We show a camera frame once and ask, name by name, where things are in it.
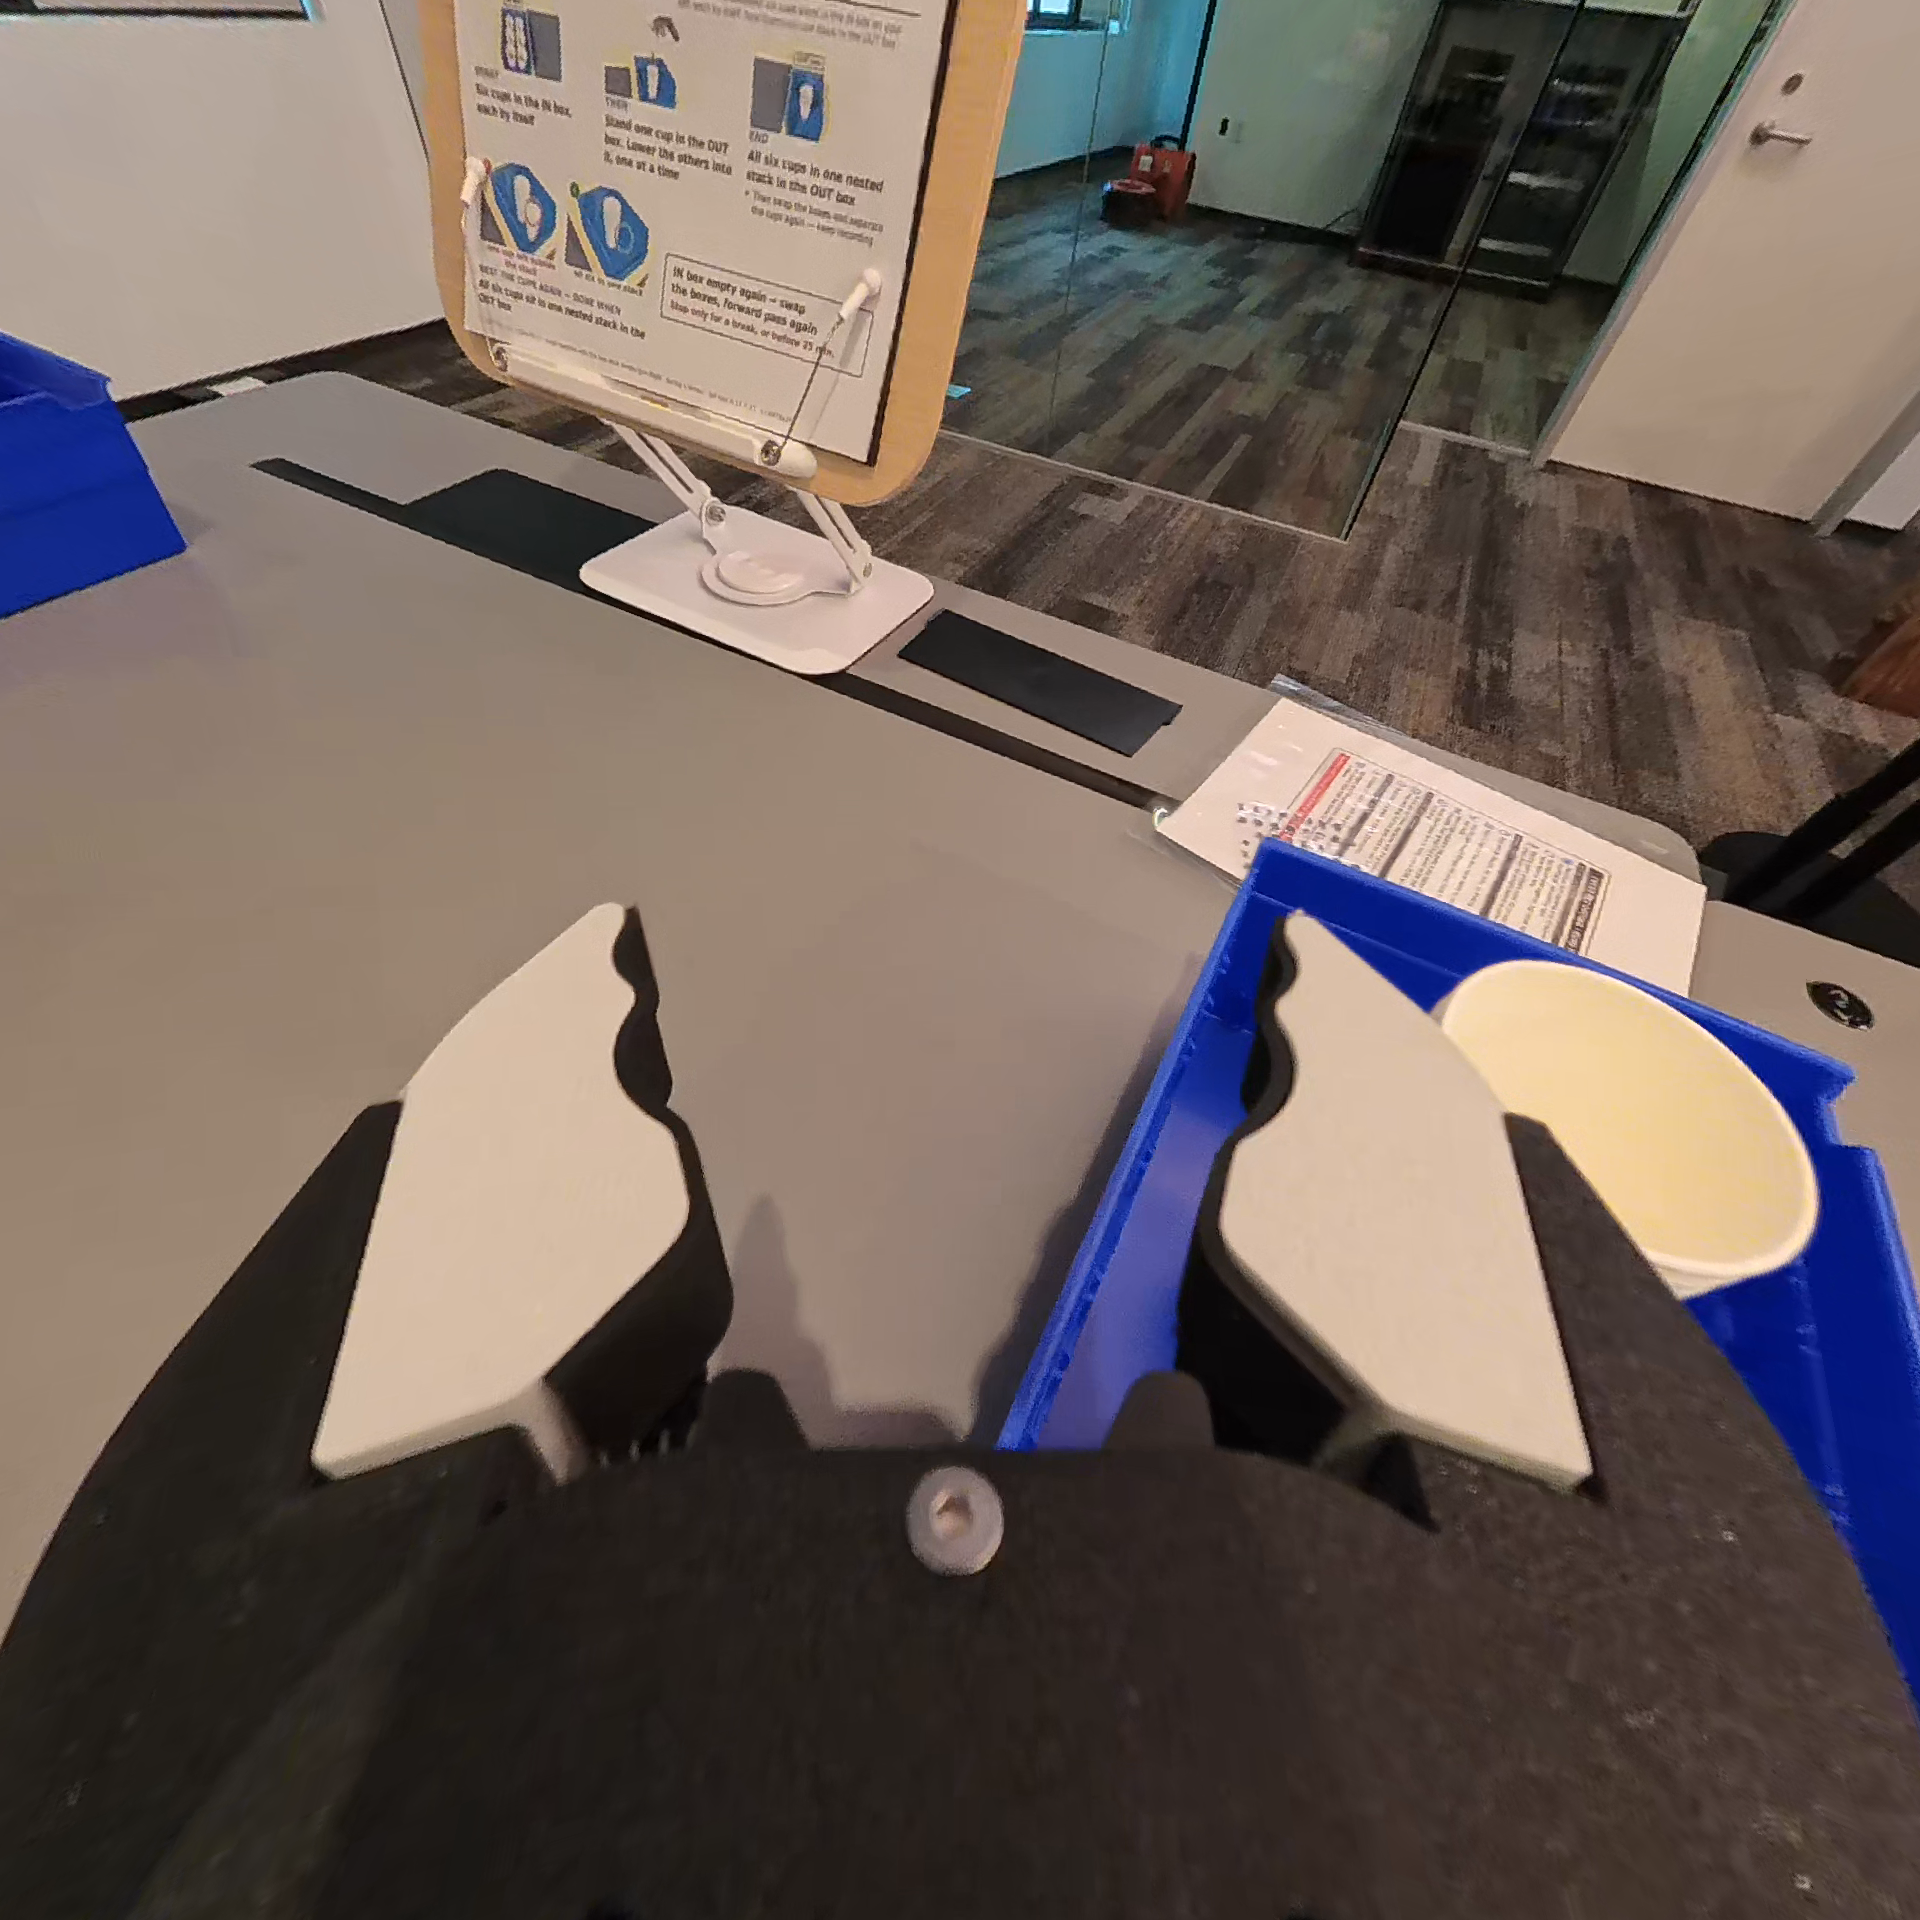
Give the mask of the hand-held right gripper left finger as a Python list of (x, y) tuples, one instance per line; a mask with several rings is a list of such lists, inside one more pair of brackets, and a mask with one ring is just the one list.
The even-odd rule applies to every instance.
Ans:
[(312, 1468), (515, 1433), (553, 1480), (683, 1438), (734, 1286), (639, 912), (601, 903), (400, 1092)]

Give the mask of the black floor stand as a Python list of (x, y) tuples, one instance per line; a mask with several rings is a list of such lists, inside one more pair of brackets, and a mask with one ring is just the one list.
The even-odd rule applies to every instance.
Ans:
[(1713, 897), (1891, 958), (1914, 952), (1918, 907), (1882, 877), (1918, 845), (1918, 744), (1786, 835), (1727, 831), (1699, 848)]

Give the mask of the black glass-door cabinet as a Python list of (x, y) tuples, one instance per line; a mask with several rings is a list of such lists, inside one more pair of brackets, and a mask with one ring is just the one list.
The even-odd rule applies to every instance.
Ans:
[(1546, 300), (1694, 4), (1445, 3), (1365, 200), (1358, 267)]

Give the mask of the blue plastic bin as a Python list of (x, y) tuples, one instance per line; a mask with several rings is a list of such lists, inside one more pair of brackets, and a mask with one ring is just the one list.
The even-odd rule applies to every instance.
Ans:
[(1, 615), (184, 552), (104, 374), (1, 339)]
[[(1546, 958), (1522, 932), (1427, 900), (1311, 852), (1270, 845), (1214, 940), (1187, 1004), (1101, 1193), (1058, 1302), (1003, 1425), (1001, 1448), (1089, 1448), (1143, 1374), (1167, 1369), (1176, 1302), (1202, 1188), (1240, 1118), (1240, 1077), (1257, 1030), (1257, 980), (1272, 925), (1302, 909), (1393, 987), (1433, 1008), (1471, 971)], [(1898, 1072), (1849, 1094), (1898, 1012), (1888, 982), (1863, 973), (1866, 952), (1786, 964), (1757, 998), (1669, 997), (1713, 1033), (1782, 1101), (1819, 1187), (1810, 1248), (1763, 1278), (1718, 1286), (1688, 1310), (1785, 1440), (1838, 1535), (1855, 1559), (1905, 1687), (1918, 1679), (1914, 1470), (1918, 1348), (1910, 1245), (1891, 1171), (1914, 1148), (1869, 1118), (1869, 1096), (1896, 1096)], [(1838, 980), (1874, 1008), (1849, 1030), (1808, 998)]]

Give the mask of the red floor machine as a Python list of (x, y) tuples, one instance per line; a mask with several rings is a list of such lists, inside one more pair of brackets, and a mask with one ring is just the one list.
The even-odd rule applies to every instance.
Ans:
[(1193, 192), (1193, 166), (1195, 155), (1179, 134), (1136, 144), (1123, 172), (1098, 190), (1098, 219), (1113, 229), (1179, 221)]

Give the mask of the printed sheet in plastic sleeve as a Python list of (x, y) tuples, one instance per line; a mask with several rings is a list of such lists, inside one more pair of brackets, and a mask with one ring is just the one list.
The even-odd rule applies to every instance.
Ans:
[(1237, 880), (1283, 843), (1653, 987), (1694, 977), (1706, 887), (1637, 822), (1607, 836), (1293, 691), (1158, 830)]

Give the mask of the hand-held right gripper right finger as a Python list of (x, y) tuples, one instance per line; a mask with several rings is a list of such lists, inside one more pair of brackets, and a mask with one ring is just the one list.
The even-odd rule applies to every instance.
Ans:
[(1593, 1473), (1505, 1116), (1440, 1024), (1304, 912), (1270, 935), (1245, 1116), (1179, 1333), (1254, 1448), (1362, 1480), (1419, 1443)]

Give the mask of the white door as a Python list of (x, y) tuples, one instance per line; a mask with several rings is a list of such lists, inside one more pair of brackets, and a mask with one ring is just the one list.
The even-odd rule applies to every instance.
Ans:
[(1745, 69), (1535, 454), (1835, 527), (1914, 440), (1918, 4)]

